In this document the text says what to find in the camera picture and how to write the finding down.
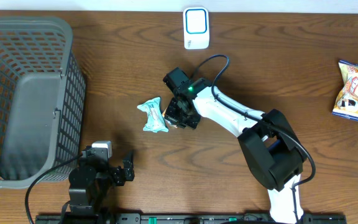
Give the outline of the yellow snack bag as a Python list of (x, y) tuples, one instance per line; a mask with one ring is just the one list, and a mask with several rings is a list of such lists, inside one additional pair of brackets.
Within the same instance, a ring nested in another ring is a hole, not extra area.
[(338, 61), (344, 86), (338, 93), (332, 114), (358, 121), (358, 64)]

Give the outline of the small orange box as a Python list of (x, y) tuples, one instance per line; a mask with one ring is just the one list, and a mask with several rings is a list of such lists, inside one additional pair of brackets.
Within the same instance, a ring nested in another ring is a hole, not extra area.
[(162, 113), (162, 116), (163, 116), (163, 118), (164, 118), (165, 123), (166, 123), (167, 125), (169, 125), (170, 127), (172, 127), (172, 128), (178, 128), (178, 126), (177, 126), (176, 124), (173, 124), (171, 121), (169, 121), (169, 120), (165, 117), (166, 112), (167, 112), (167, 109), (168, 109), (168, 108), (165, 108), (164, 111), (163, 111), (163, 113)]

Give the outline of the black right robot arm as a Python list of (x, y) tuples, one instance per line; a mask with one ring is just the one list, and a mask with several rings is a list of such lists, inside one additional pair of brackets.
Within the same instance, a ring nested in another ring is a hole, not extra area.
[(303, 216), (298, 188), (303, 163), (310, 158), (278, 110), (252, 110), (222, 94), (201, 78), (163, 79), (173, 93), (165, 119), (180, 128), (196, 129), (208, 118), (239, 141), (249, 170), (268, 190), (270, 216), (279, 223), (298, 223)]

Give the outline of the mint green tissue pack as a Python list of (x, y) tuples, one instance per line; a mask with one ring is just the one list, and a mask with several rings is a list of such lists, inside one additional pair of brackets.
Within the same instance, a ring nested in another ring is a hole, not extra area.
[(138, 105), (137, 109), (147, 114), (147, 122), (143, 127), (144, 131), (157, 133), (159, 131), (168, 132), (165, 120), (160, 110), (161, 97), (155, 97), (147, 100), (145, 103)]

